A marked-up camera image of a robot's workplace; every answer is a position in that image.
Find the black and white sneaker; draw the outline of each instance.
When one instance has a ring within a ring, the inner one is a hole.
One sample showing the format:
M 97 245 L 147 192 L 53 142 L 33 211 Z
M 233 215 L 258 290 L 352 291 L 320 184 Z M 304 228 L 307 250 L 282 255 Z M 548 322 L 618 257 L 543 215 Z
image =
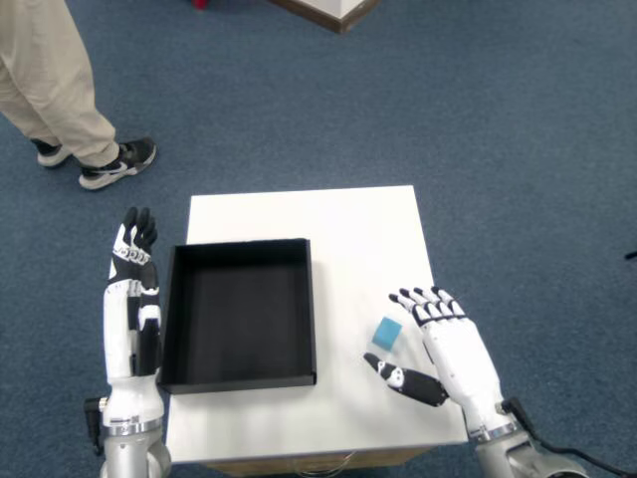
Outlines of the black and white sneaker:
M 67 157 L 71 156 L 71 152 L 62 144 L 51 146 L 39 139 L 31 139 L 31 142 L 38 148 L 38 164 L 41 166 L 56 167 L 62 164 Z
M 125 176 L 144 171 L 155 159 L 157 146 L 149 137 L 119 145 L 117 158 L 102 167 L 82 167 L 80 186 L 85 189 L 101 189 Z

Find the small blue block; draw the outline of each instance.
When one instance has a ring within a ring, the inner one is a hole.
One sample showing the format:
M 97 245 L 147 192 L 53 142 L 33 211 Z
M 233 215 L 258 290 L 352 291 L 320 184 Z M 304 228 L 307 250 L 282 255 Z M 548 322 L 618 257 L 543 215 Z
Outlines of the small blue block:
M 371 341 L 382 349 L 391 352 L 391 348 L 396 342 L 398 334 L 400 334 L 400 329 L 402 329 L 400 324 L 383 317 Z

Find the black tray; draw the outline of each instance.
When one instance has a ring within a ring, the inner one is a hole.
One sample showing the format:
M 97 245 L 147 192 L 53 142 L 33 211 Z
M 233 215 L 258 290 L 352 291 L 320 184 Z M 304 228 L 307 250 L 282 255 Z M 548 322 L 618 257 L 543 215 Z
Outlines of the black tray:
M 315 384 L 310 241 L 174 247 L 162 338 L 170 393 Z

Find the person's leg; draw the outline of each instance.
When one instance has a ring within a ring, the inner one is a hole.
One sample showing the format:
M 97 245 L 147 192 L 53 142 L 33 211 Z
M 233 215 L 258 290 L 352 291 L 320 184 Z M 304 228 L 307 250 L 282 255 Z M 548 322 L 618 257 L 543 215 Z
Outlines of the person's leg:
M 13 84 L 9 71 L 0 59 L 0 112 L 19 129 L 23 135 L 36 144 L 38 162 L 46 167 L 54 167 L 71 153 L 60 144 L 58 138 L 42 121 L 31 104 Z
M 85 166 L 119 154 L 114 128 L 95 106 L 93 72 L 64 0 L 0 1 L 2 112 L 27 137 L 62 143 Z M 7 90 L 9 76 L 35 116 Z

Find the white cube table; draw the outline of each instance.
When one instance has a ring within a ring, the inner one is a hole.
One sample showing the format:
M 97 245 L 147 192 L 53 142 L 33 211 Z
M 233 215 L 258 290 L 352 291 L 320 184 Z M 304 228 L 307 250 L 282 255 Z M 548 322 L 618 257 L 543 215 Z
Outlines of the white cube table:
M 457 405 L 448 400 L 432 408 L 404 397 L 362 358 L 370 351 L 435 374 L 413 319 L 387 299 L 401 287 L 432 285 L 413 187 L 191 199 L 188 244 L 299 237 L 311 240 L 318 383 L 172 395 L 167 445 L 173 462 L 241 462 L 466 441 Z M 383 316 L 403 326 L 391 353 L 371 343 Z

